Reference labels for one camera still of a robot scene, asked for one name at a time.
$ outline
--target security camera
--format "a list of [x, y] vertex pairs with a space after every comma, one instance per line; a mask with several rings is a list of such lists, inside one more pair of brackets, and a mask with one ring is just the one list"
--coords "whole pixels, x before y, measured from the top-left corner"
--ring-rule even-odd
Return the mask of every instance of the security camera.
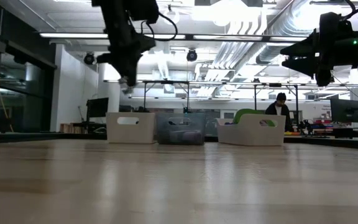
[[94, 65], [96, 63], [94, 52], [88, 52], [86, 53], [84, 57], [84, 63], [87, 65]]
[[197, 60], [197, 53], [195, 49], [190, 49], [187, 53], [187, 61], [188, 62], [195, 62]]

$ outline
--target person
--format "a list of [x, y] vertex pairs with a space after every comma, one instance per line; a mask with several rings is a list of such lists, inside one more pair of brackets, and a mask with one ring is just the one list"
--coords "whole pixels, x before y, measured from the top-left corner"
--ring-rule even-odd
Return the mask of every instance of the person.
[[279, 93], [277, 95], [276, 101], [272, 103], [265, 111], [265, 114], [269, 115], [284, 115], [285, 119], [285, 131], [293, 132], [293, 127], [291, 125], [290, 110], [285, 104], [287, 96], [285, 93]]

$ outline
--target table surface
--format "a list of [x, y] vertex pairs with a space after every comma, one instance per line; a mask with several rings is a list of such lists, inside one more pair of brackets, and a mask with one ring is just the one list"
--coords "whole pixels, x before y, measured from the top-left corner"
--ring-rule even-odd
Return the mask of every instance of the table surface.
[[358, 223], [358, 150], [0, 144], [0, 224]]

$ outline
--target white bin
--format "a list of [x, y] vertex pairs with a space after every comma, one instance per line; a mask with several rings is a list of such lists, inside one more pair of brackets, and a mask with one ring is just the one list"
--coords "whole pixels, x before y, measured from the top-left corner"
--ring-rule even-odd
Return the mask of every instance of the white bin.
[[154, 143], [155, 113], [107, 113], [109, 143]]
[[[265, 121], [273, 121], [274, 127]], [[220, 143], [243, 146], [282, 146], [284, 143], [285, 116], [265, 114], [244, 114], [238, 124], [232, 119], [218, 119]]]

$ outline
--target ceiling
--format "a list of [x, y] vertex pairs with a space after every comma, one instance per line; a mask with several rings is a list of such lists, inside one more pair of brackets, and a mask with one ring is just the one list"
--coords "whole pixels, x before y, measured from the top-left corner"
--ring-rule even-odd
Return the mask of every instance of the ceiling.
[[[92, 32], [102, 33], [104, 29], [104, 21], [101, 10], [98, 7], [91, 7], [89, 0], [0, 0], [0, 4], [8, 11], [21, 18], [26, 23], [37, 29], [39, 32]], [[217, 2], [212, 6], [195, 6], [195, 0], [157, 0], [160, 12], [167, 14], [176, 21], [180, 34], [258, 34], [260, 32], [270, 33], [271, 30], [265, 30], [262, 24], [268, 24], [289, 2], [290, 0], [277, 0], [275, 3], [267, 4], [264, 1], [264, 6], [258, 13], [251, 14], [251, 11], [246, 11], [248, 8], [243, 5], [236, 5], [241, 0], [212, 0]], [[228, 7], [222, 7], [223, 3], [231, 2]], [[167, 11], [167, 4], [172, 5], [173, 12]], [[214, 14], [210, 13], [210, 8], [218, 6]], [[303, 33], [308, 34], [305, 30], [306, 26], [311, 32], [312, 27], [318, 25], [318, 17], [321, 13], [329, 10], [335, 12], [349, 12], [349, 7], [339, 6], [305, 6], [308, 7], [300, 15], [296, 15], [293, 21], [299, 27], [302, 27]], [[233, 21], [225, 21], [225, 18], [235, 14], [241, 15], [241, 25], [235, 29], [236, 23]], [[280, 22], [281, 18], [287, 16], [287, 11], [277, 20]], [[134, 22], [135, 29], [140, 32], [140, 22]], [[156, 34], [170, 34], [173, 32], [173, 26], [163, 19], [152, 25]], [[358, 30], [358, 21], [353, 22], [353, 28]], [[144, 29], [145, 33], [150, 33], [148, 29]], [[67, 51], [72, 55], [76, 55], [82, 59], [87, 52], [95, 52], [101, 54], [106, 51], [109, 42], [107, 40], [52, 40], [54, 42], [63, 43], [66, 45]], [[226, 59], [222, 61], [222, 65], [234, 70], [234, 72], [226, 72], [227, 74], [218, 75], [217, 77], [229, 78], [235, 82], [250, 82], [253, 78], [259, 78], [262, 82], [292, 82], [292, 83], [307, 83], [311, 81], [309, 77], [304, 74], [289, 70], [287, 68], [278, 66], [281, 57], [276, 55], [274, 61], [266, 66], [254, 65], [255, 56], [260, 53], [258, 44], [244, 44], [235, 43], [230, 45], [230, 50], [223, 51], [224, 42], [221, 41], [171, 41], [168, 45], [158, 44], [156, 49], [145, 54], [139, 64], [138, 73], [142, 74], [143, 78], [150, 75], [153, 76], [154, 71], [161, 69], [161, 58], [163, 63], [167, 65], [168, 70], [175, 74], [175, 77], [180, 76], [180, 71], [183, 71], [183, 77], [188, 77], [188, 72], [193, 72], [197, 77], [197, 64], [215, 65], [220, 52], [226, 54]], [[198, 60], [195, 62], [187, 62], [186, 55], [189, 49], [196, 49], [198, 53]], [[161, 57], [155, 52], [164, 51], [165, 56]], [[230, 60], [233, 60], [233, 66], [230, 67]], [[335, 69], [335, 76], [342, 82], [347, 82], [350, 73], [349, 67], [340, 67]], [[198, 77], [205, 78], [208, 74], [208, 68], [200, 70]]]

